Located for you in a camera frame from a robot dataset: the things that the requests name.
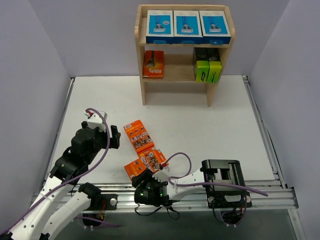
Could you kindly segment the orange razor pack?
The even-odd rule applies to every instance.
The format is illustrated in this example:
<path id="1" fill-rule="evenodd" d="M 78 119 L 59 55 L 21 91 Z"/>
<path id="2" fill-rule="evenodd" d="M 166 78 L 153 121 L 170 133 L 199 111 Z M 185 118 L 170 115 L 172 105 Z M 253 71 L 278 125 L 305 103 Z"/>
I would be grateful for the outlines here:
<path id="1" fill-rule="evenodd" d="M 142 76 L 144 78 L 162 79 L 164 76 L 164 60 L 164 51 L 146 50 Z"/>
<path id="2" fill-rule="evenodd" d="M 159 149 L 152 148 L 138 155 L 138 159 L 124 166 L 126 173 L 133 182 L 134 177 L 139 176 L 146 169 L 156 173 L 166 161 L 166 157 Z"/>
<path id="3" fill-rule="evenodd" d="M 144 153 L 155 146 L 141 120 L 126 124 L 123 128 L 137 154 Z"/>

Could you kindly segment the orange razor pack front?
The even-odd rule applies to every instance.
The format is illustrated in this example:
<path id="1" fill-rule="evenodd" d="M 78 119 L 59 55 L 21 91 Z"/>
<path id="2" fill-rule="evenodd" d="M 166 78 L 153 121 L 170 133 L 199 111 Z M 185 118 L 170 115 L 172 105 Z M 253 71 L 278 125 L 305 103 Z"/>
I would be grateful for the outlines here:
<path id="1" fill-rule="evenodd" d="M 166 161 L 166 157 L 159 149 L 152 148 L 138 155 L 138 159 L 124 166 L 126 173 L 133 182 L 134 177 L 139 176 L 146 169 L 156 173 Z"/>

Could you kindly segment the orange razor pack top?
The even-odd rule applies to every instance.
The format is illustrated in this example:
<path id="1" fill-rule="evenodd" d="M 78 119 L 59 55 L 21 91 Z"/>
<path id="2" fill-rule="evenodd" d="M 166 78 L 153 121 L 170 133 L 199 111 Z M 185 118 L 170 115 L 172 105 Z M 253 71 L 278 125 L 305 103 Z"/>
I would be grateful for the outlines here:
<path id="1" fill-rule="evenodd" d="M 146 50 L 142 76 L 144 78 L 162 79 L 164 76 L 164 60 L 164 51 Z"/>

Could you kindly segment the black green Gillette box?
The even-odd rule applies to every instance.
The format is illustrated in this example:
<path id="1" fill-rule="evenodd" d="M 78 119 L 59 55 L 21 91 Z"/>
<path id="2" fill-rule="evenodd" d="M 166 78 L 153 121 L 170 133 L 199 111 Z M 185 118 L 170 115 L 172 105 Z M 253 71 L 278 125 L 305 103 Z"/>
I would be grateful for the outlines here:
<path id="1" fill-rule="evenodd" d="M 209 72 L 206 82 L 216 84 L 219 81 L 220 74 L 222 71 L 219 50 L 217 48 L 207 48 L 206 51 L 209 63 Z"/>
<path id="2" fill-rule="evenodd" d="M 193 49 L 193 72 L 197 83 L 206 83 L 209 74 L 209 60 L 205 48 L 195 47 Z"/>

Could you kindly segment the white Harry's razor blister pack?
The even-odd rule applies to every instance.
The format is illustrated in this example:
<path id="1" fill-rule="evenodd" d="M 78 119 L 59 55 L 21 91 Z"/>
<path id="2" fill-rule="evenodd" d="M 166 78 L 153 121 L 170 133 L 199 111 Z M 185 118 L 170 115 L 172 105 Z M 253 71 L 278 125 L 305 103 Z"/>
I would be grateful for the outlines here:
<path id="1" fill-rule="evenodd" d="M 147 11 L 145 39 L 147 44 L 174 43 L 172 10 Z"/>

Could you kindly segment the blue Harry's razor box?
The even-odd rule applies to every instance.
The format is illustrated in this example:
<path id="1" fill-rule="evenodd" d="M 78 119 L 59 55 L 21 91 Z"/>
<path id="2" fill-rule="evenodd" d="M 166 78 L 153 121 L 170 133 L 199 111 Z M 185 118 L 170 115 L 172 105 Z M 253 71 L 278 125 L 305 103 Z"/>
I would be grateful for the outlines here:
<path id="1" fill-rule="evenodd" d="M 174 10 L 173 30 L 175 44 L 201 44 L 203 42 L 199 12 L 196 10 Z"/>
<path id="2" fill-rule="evenodd" d="M 223 10 L 199 11 L 202 43 L 211 45 L 228 45 L 231 33 Z"/>

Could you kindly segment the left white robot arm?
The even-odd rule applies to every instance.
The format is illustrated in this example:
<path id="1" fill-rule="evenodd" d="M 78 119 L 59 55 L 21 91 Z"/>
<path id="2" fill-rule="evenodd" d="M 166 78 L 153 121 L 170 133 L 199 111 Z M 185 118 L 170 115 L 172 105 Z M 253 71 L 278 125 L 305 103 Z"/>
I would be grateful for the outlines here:
<path id="1" fill-rule="evenodd" d="M 117 126 L 84 121 L 71 145 L 58 158 L 39 195 L 12 227 L 1 233 L 2 240 L 52 240 L 80 212 L 99 208 L 102 191 L 92 183 L 81 184 L 73 197 L 57 208 L 89 169 L 100 150 L 118 149 L 121 133 Z"/>

